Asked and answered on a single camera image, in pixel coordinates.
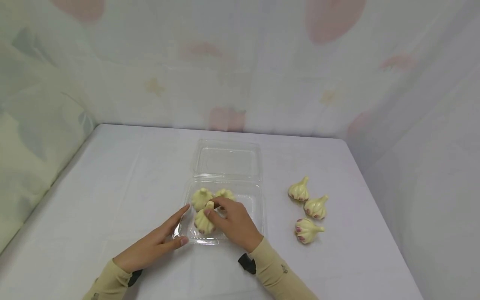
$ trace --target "garlic bulb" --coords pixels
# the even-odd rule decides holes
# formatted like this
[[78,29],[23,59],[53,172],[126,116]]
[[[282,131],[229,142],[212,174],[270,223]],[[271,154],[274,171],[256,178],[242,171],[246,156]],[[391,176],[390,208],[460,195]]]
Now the garlic bulb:
[[307,201],[309,198],[307,182],[308,176],[305,176],[299,183],[291,185],[288,188],[288,195],[298,201]]
[[300,242],[308,244],[313,242],[317,232],[324,232],[325,228],[316,226],[309,219],[300,219],[297,220],[295,224],[295,233]]
[[202,208],[205,207],[205,204],[207,204],[207,202],[212,198],[213,198],[212,192],[210,192],[206,188],[199,189],[198,191],[193,193],[193,196],[192,196],[193,208],[196,211],[201,210]]
[[195,216],[195,227],[198,229],[198,232],[201,234],[210,234],[215,231],[215,225],[205,216],[205,209],[213,209],[215,203],[208,201],[205,205],[205,208],[200,210]]
[[309,199],[305,202],[303,209],[305,213],[315,219],[321,220],[327,215],[327,209],[325,208],[325,202],[328,200],[328,195],[324,195],[322,198]]
[[222,197],[224,197],[224,198],[228,198],[228,199],[233,200],[233,201],[236,200],[236,198],[235,198],[235,196],[233,195],[233,193],[232,193],[231,190],[221,189],[221,190],[217,191],[217,192],[215,193],[215,197],[220,197],[220,196],[222,196]]

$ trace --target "sleeve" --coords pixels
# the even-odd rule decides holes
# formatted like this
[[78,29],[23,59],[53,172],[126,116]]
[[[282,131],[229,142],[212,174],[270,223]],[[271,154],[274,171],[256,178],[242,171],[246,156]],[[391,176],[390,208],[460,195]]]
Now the sleeve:
[[318,300],[265,238],[249,256],[257,278],[276,300]]
[[131,277],[131,273],[126,273],[110,260],[83,300],[121,300]]

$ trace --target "white table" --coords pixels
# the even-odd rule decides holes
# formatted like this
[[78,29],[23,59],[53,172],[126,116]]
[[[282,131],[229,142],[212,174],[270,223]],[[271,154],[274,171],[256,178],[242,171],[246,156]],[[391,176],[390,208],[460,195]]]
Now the white table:
[[[345,142],[100,125],[0,256],[0,298],[80,299],[108,259],[183,203],[199,139],[258,143],[267,237],[322,300],[421,300]],[[320,241],[297,242],[304,216],[287,188],[310,176],[330,195]],[[227,245],[189,245],[147,269],[126,299],[270,299]]]

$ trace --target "white curtain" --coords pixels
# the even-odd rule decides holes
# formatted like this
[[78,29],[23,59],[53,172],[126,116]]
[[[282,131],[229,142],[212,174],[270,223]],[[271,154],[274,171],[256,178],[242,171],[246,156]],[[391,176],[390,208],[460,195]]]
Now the white curtain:
[[0,1],[0,252],[91,133],[22,2]]
[[29,7],[99,122],[343,137],[428,53],[461,5],[31,0]]
[[480,297],[479,28],[468,1],[348,139],[425,300]]

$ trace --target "wrist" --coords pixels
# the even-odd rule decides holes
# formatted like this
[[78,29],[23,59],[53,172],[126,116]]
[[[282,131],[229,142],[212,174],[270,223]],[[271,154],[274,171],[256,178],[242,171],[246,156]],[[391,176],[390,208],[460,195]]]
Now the wrist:
[[131,268],[128,267],[128,264],[122,260],[121,254],[113,258],[113,263],[117,265],[117,267],[122,269],[125,273],[131,274],[135,271],[135,270],[131,270]]
[[244,250],[247,253],[252,253],[253,250],[257,249],[258,245],[263,241],[264,236],[261,235],[259,232],[254,236],[251,236],[248,241],[246,241],[243,245]]

